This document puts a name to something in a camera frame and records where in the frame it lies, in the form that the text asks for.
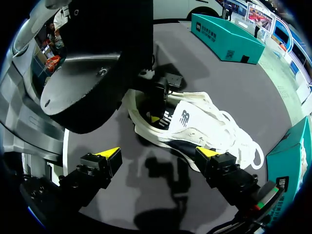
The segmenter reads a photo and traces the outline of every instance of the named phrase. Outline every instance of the gray floor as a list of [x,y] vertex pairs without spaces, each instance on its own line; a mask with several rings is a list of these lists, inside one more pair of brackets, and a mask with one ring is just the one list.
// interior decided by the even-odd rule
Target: gray floor
[[[154,33],[156,65],[177,69],[187,83],[183,91],[207,92],[220,110],[229,112],[259,143],[265,155],[292,126],[278,90],[260,65],[220,61],[179,23],[155,25]],[[122,149],[123,165],[108,189],[100,190],[80,210],[83,214],[123,228],[171,223],[172,228],[199,234],[234,217],[236,208],[211,189],[200,173],[170,151],[136,136],[123,105],[97,130],[69,133],[65,171],[73,171],[87,152],[116,146]],[[260,185],[265,183],[266,164],[258,171],[251,167],[247,171],[258,174]]]

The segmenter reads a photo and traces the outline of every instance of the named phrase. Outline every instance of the black cable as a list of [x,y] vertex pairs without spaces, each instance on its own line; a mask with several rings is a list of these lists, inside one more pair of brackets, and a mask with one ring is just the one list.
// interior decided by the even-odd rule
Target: black cable
[[219,231],[220,229],[225,228],[225,227],[230,226],[230,225],[233,225],[235,223],[237,223],[237,221],[233,219],[229,222],[223,223],[219,226],[212,228],[209,232],[207,232],[207,234],[214,234],[215,232]]
[[258,221],[256,221],[256,220],[247,220],[247,221],[248,221],[248,222],[251,222],[251,223],[253,223],[253,224],[258,225],[259,227],[261,227],[261,228],[263,228],[263,229],[265,229],[265,230],[269,229],[269,227],[268,227],[265,223],[258,222]]

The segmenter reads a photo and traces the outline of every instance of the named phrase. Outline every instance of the white wall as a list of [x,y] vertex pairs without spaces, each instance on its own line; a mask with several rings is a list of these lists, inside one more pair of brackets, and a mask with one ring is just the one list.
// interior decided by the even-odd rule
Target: white wall
[[305,116],[312,113],[312,93],[310,93],[306,101],[302,104],[301,109]]

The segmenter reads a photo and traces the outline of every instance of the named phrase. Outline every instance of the new balance logo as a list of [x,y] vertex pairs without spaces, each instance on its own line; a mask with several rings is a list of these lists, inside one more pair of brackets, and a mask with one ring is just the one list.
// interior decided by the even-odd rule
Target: new balance logo
[[165,127],[165,125],[169,125],[171,122],[172,116],[169,115],[168,111],[165,111],[163,118],[158,122],[160,126]]
[[190,114],[184,110],[180,119],[180,122],[182,123],[184,127],[186,127],[186,124],[189,121],[189,118],[190,118]]

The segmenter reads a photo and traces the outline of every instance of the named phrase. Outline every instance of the display screen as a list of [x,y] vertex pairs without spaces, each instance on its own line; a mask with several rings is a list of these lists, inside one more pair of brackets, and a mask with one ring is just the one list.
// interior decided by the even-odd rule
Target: display screen
[[275,29],[275,34],[282,39],[282,41],[287,44],[289,37],[287,36],[286,33],[284,33],[280,28],[276,27]]
[[261,22],[264,29],[266,29],[267,31],[271,30],[273,21],[272,17],[268,16],[262,11],[253,8],[252,6],[249,6],[248,19],[253,22]]
[[233,12],[241,15],[241,16],[245,16],[246,15],[246,9],[229,1],[229,0],[225,0],[224,1],[224,7],[226,9],[232,9]]
[[295,43],[293,44],[292,51],[294,52],[294,54],[297,56],[297,58],[300,60],[300,62],[303,65],[306,61],[306,57],[304,56],[304,54],[301,52],[301,50],[298,48],[298,46]]

